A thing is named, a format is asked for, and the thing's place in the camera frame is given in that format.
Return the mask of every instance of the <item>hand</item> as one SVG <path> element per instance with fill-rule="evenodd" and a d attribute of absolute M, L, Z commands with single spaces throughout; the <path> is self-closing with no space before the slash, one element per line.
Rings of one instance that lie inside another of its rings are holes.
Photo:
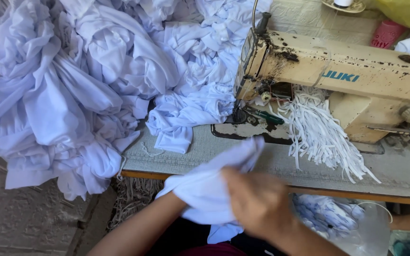
<path fill-rule="evenodd" d="M 222 168 L 227 181 L 232 210 L 251 236 L 266 241 L 288 234 L 294 217 L 289 209 L 287 186 L 270 174 L 240 174 L 232 167 Z"/>

